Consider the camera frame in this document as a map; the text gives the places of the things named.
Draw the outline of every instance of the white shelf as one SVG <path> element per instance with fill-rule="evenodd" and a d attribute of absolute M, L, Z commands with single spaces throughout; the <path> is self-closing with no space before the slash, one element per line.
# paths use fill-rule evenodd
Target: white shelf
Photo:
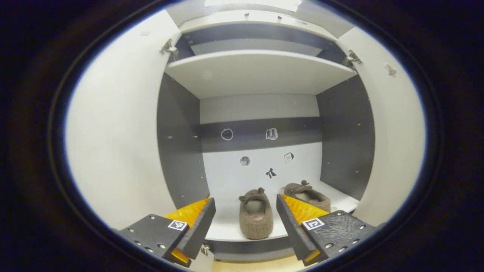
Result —
<path fill-rule="evenodd" d="M 331 199 L 332 211 L 344 210 L 350 212 L 355 210 L 359 201 L 334 189 L 333 187 L 321 182 L 310 182 L 313 189 L 322 192 Z M 274 219 L 274 229 L 266 239 L 275 239 L 287 236 L 286 229 L 282 224 L 281 218 L 276 209 L 276 195 L 283 194 L 284 190 L 279 192 L 269 193 L 266 191 L 267 197 L 272 208 L 272 217 Z M 215 198 L 215 206 L 217 212 L 212 220 L 210 229 L 205 239 L 216 241 L 230 241 L 230 242 L 248 242 L 253 241 L 247 239 L 241 232 L 239 226 L 239 207 L 240 201 L 238 199 L 219 199 Z"/>
<path fill-rule="evenodd" d="M 307 180 L 313 189 L 331 199 L 332 210 L 350 212 L 359 201 L 332 188 L 319 180 L 321 174 L 322 144 L 310 143 L 269 149 L 203 153 L 205 174 L 210 188 L 210 197 L 215 198 L 217 212 L 206 239 L 217 241 L 250 241 L 239 227 L 239 196 L 252 189 L 263 187 L 269 198 L 274 219 L 274 229 L 268 239 L 287 235 L 276 209 L 276 195 L 284 193 L 291 182 Z M 286 163 L 288 152 L 294 158 Z M 247 167 L 240 165 L 243 156 L 251 159 Z M 265 174 L 273 168 L 277 176 L 269 179 Z"/>
<path fill-rule="evenodd" d="M 182 33 L 187 33 L 199 29 L 227 24 L 268 24 L 284 26 L 309 32 L 332 41 L 336 40 L 336 37 L 329 33 L 324 27 L 290 17 L 286 14 L 257 10 L 233 10 L 216 12 L 208 16 L 184 22 L 180 26 L 180 31 Z"/>
<path fill-rule="evenodd" d="M 174 61 L 166 73 L 199 99 L 240 94 L 316 95 L 356 75 L 348 67 L 275 50 L 231 50 Z"/>

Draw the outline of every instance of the white back panel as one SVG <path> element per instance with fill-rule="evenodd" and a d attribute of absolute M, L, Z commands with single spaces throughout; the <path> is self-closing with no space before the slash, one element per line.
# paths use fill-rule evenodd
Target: white back panel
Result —
<path fill-rule="evenodd" d="M 180 35 L 166 11 L 152 15 L 99 53 L 71 99 L 65 135 L 71 172 L 110 227 L 175 210 L 160 165 L 156 111 L 168 61 L 160 45 Z"/>
<path fill-rule="evenodd" d="M 272 50 L 232 50 L 170 63 L 166 73 L 196 97 L 318 94 L 355 72 L 332 61 Z"/>
<path fill-rule="evenodd" d="M 317 117 L 316 96 L 310 94 L 252 94 L 200 100 L 200 123 Z"/>
<path fill-rule="evenodd" d="M 359 28 L 337 41 L 363 61 L 354 63 L 370 99 L 375 122 L 373 167 L 354 215 L 372 225 L 387 221 L 407 199 L 420 173 L 425 123 L 416 89 L 402 65 Z M 396 77 L 385 68 L 390 65 Z"/>

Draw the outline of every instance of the bow sticker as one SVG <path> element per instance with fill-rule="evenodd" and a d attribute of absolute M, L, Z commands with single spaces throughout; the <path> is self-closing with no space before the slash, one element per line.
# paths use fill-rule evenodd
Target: bow sticker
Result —
<path fill-rule="evenodd" d="M 277 176 L 275 173 L 274 173 L 274 170 L 271 168 L 269 169 L 269 172 L 266 173 L 266 175 L 269 176 L 270 179 L 272 179 L 272 177 L 275 177 Z"/>

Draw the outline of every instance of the upper shelf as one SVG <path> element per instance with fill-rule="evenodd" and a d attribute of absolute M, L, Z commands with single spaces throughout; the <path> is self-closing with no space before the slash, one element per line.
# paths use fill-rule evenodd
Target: upper shelf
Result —
<path fill-rule="evenodd" d="M 239 94 L 316 95 L 356 75 L 332 61 L 275 50 L 203 54 L 174 61 L 165 72 L 199 99 Z"/>

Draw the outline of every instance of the sticker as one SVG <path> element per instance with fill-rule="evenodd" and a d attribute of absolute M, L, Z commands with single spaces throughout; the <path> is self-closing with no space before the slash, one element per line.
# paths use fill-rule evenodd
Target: sticker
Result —
<path fill-rule="evenodd" d="M 269 179 L 272 179 L 272 177 L 275 177 L 277 176 L 275 173 L 274 173 L 274 170 L 271 168 L 269 169 L 269 172 L 266 173 L 266 175 L 269 176 Z"/>
<path fill-rule="evenodd" d="M 234 132 L 231 129 L 226 128 L 226 129 L 222 130 L 222 132 L 220 133 L 220 136 L 225 141 L 230 141 L 234 137 Z"/>
<path fill-rule="evenodd" d="M 271 128 L 266 131 L 266 139 L 276 140 L 277 139 L 277 129 Z"/>
<path fill-rule="evenodd" d="M 396 77 L 396 70 L 392 68 L 388 63 L 385 64 L 385 69 L 387 69 L 389 76 Z"/>
<path fill-rule="evenodd" d="M 324 226 L 324 223 L 321 222 L 321 220 L 319 218 L 306 220 L 306 221 L 303 221 L 302 223 L 304 224 L 304 226 L 306 227 L 307 230 L 312 230 L 312 229 L 315 229 L 317 227 Z"/>
<path fill-rule="evenodd" d="M 181 231 L 181 230 L 185 229 L 186 223 L 182 222 L 182 221 L 173 220 L 173 221 L 171 221 L 170 225 L 168 225 L 168 227 Z"/>
<path fill-rule="evenodd" d="M 289 152 L 286 155 L 284 155 L 284 160 L 286 162 L 290 162 L 292 159 L 294 159 L 294 155 L 291 152 Z"/>

